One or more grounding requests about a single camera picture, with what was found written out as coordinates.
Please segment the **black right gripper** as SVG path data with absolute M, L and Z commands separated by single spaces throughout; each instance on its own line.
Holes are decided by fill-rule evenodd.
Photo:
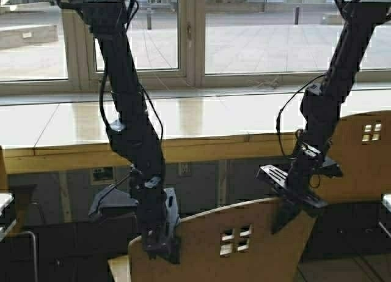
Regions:
M 310 188 L 314 175 L 328 178 L 342 177 L 340 165 L 314 147 L 301 147 L 286 172 L 274 165 L 259 168 L 257 178 L 270 184 L 272 189 L 286 198 L 279 198 L 277 212 L 272 221 L 271 234 L 279 233 L 302 211 L 302 206 L 323 209 L 328 203 Z

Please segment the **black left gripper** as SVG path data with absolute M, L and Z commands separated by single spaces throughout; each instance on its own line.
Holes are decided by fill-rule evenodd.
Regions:
M 132 168 L 121 181 L 98 192 L 89 209 L 93 221 L 136 217 L 142 248 L 149 259 L 157 254 L 171 264 L 180 264 L 181 239 L 176 235 L 180 223 L 178 204 L 173 188 L 162 188 L 161 178 L 145 181 L 142 173 Z

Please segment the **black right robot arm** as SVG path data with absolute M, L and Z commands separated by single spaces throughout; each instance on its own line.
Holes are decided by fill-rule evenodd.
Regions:
M 302 211 L 316 218 L 327 207 L 310 186 L 314 175 L 342 177 L 340 165 L 327 153 L 340 120 L 341 106 L 350 94 L 360 65 L 377 26 L 390 21 L 390 0 L 334 0 L 344 20 L 341 34 L 320 83 L 304 87 L 300 111 L 305 129 L 296 132 L 290 167 L 274 165 L 259 168 L 257 178 L 270 184 L 282 200 L 271 233 L 277 234 Z

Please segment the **white robot base left corner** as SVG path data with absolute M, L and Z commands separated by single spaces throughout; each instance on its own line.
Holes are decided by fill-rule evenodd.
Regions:
M 15 198 L 12 193 L 1 193 L 1 241 L 16 225 Z

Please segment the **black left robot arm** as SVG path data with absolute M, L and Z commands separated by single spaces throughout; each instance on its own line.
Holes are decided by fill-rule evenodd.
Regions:
M 130 163 L 125 177 L 128 191 L 112 184 L 99 191 L 91 204 L 94 220 L 129 213 L 136 216 L 142 248 L 150 259 L 180 263 L 181 240 L 175 192 L 164 186 L 166 161 L 163 137 L 150 121 L 150 97 L 137 75 L 128 28 L 139 9 L 138 0 L 56 0 L 75 11 L 97 40 L 104 60 L 102 85 L 110 85 L 117 118 L 104 126 L 111 150 Z

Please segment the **white robot base right corner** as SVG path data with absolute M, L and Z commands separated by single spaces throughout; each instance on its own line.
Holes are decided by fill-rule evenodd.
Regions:
M 378 224 L 387 236 L 390 237 L 390 193 L 384 194 L 381 197 Z

